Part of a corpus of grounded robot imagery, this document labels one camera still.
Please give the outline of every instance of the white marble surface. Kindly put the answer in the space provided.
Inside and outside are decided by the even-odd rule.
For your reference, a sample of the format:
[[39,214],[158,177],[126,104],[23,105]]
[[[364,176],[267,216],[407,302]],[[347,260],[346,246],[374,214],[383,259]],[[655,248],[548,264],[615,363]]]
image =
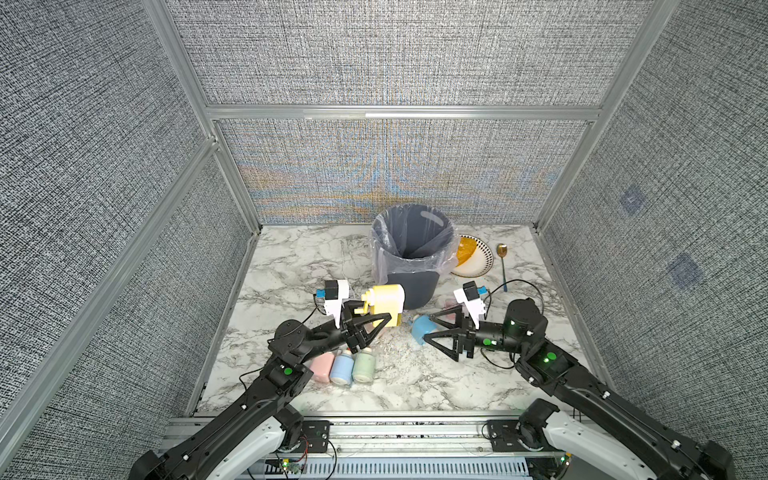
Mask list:
[[[373,284],[369,229],[368,225],[264,228],[198,411],[220,412],[242,393],[237,377],[263,365],[269,356],[266,340],[281,322],[304,319],[309,314],[312,294],[322,288],[324,280],[348,279],[356,298]],[[587,365],[529,228],[460,226],[458,231],[479,237],[494,250],[497,243],[508,245],[507,279],[522,278],[539,285],[549,320],[547,336]],[[499,259],[487,275],[474,280],[489,290],[500,284]],[[444,276],[430,304],[418,313],[440,310],[445,300],[452,298],[452,291],[466,281]],[[526,296],[538,303],[535,290],[523,283],[509,284],[508,293],[499,290],[487,320],[501,322],[507,303]],[[328,319],[316,313],[307,326]],[[456,363],[431,346],[419,346],[406,323],[404,316],[403,326],[384,329],[375,341],[373,384],[340,387],[310,380],[291,405],[306,414],[328,410],[525,409],[534,398],[552,400],[515,370],[487,363],[479,351],[474,359],[462,358]],[[504,353],[488,352],[488,357],[509,365]]]

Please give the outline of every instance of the plastic bottle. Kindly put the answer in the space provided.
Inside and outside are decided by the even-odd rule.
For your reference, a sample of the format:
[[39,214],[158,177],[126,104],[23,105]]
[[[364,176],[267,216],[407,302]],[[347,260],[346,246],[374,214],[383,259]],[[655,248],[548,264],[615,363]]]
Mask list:
[[310,370],[315,374],[312,378],[317,382],[330,382],[331,366],[335,358],[336,356],[333,355],[333,352],[325,352],[320,356],[316,356],[310,366]]
[[355,368],[352,370],[352,377],[356,382],[371,383],[373,374],[376,371],[376,357],[370,347],[366,347],[357,353],[355,358]]
[[333,361],[331,368],[331,382],[337,385],[349,385],[352,383],[352,368],[355,360],[352,359],[352,352],[349,349],[344,350]]

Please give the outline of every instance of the trash can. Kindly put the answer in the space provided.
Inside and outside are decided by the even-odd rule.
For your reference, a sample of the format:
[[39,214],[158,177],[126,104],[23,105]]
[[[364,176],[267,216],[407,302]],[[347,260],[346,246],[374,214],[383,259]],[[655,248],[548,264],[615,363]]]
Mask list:
[[458,242],[453,223],[440,210],[419,204],[390,207],[373,221],[373,279],[377,285],[399,283],[406,292],[403,308],[421,308],[440,276],[458,264]]

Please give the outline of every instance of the pink bottle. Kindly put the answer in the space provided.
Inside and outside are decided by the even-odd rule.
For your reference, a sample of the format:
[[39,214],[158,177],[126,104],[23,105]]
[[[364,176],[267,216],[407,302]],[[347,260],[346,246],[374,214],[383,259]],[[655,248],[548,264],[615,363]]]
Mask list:
[[331,381],[331,367],[333,366],[333,360],[336,358],[333,352],[326,352],[321,356],[316,356],[310,365],[310,370],[314,372],[312,377],[317,382],[329,383]]

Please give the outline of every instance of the aluminum frame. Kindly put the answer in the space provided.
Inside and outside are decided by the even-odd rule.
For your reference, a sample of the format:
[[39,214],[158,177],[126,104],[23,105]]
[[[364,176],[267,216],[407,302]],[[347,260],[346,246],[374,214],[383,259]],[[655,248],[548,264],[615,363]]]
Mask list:
[[611,374],[608,372],[605,361],[603,360],[602,355],[594,343],[594,339],[589,332],[589,328],[587,327],[587,323],[584,321],[584,317],[581,315],[581,311],[576,305],[576,301],[574,300],[571,290],[568,289],[568,285],[563,280],[564,277],[560,271],[560,268],[549,254],[547,244],[544,242],[544,239],[541,238],[540,234],[534,227],[531,227],[531,235],[533,236],[534,242],[536,242],[536,247],[538,247],[541,258],[544,260],[544,264],[547,267],[549,276],[552,278],[552,281],[560,293],[560,300],[562,301],[563,307],[565,308],[565,313],[568,316],[568,319],[571,321],[571,326],[573,326],[576,339],[584,351],[584,356],[587,357],[590,370],[600,379],[601,382],[608,385],[608,388],[615,390],[616,386],[613,379],[611,379]]
[[35,427],[213,153],[203,140],[0,419],[0,476]]
[[[559,456],[557,452],[493,452],[490,441],[483,436],[485,423],[516,419],[520,413],[518,410],[318,412],[305,415],[305,420],[332,423],[331,438],[339,458]],[[173,448],[212,419],[171,419],[158,450]],[[327,454],[310,453],[310,457],[325,458]]]
[[624,61],[621,62],[613,81],[608,86],[601,104],[600,117],[584,132],[584,136],[571,159],[566,163],[541,206],[536,220],[538,231],[543,232],[554,217],[679,3],[680,0],[656,0],[654,2],[624,57]]
[[305,120],[586,120],[599,118],[599,107],[556,105],[236,105],[216,104],[205,109],[211,120],[301,118]]
[[163,0],[142,0],[142,3],[144,4],[144,10],[146,10],[147,15],[152,21],[152,25],[154,25],[157,35],[160,37],[168,60],[176,71],[181,87],[184,89],[184,93],[187,94],[187,99],[192,107],[192,112],[197,117],[200,128],[203,129],[206,135],[214,136],[220,144],[216,159],[224,176],[224,181],[227,182],[227,186],[230,188],[232,198],[237,202],[245,224],[250,228],[251,232],[261,231],[261,222],[259,221],[256,207],[250,199],[230,149],[227,148],[226,140],[220,131],[217,134],[214,123],[206,116],[206,98],[202,84],[200,79],[197,78],[187,51],[184,49],[184,44],[181,42],[181,37],[170,15],[170,10],[168,10]]
[[240,262],[240,268],[237,270],[237,278],[232,284],[232,289],[230,290],[230,295],[227,299],[227,305],[224,306],[224,311],[221,313],[219,326],[216,329],[214,338],[211,340],[208,354],[206,355],[205,362],[203,363],[203,368],[200,371],[200,375],[197,376],[197,381],[195,382],[195,387],[192,390],[192,395],[190,396],[190,400],[187,403],[187,408],[184,410],[184,414],[186,416],[192,416],[194,414],[195,409],[197,408],[197,404],[202,398],[208,377],[211,370],[214,368],[214,363],[216,362],[216,357],[218,356],[219,348],[221,347],[221,341],[224,338],[224,333],[227,331],[227,327],[230,324],[232,311],[234,310],[235,303],[237,303],[238,296],[240,296],[240,288],[243,286],[245,276],[248,274],[250,262],[253,259],[253,252],[256,250],[258,241],[259,236],[256,234],[254,234],[250,240],[248,240],[245,255],[243,255],[243,261]]

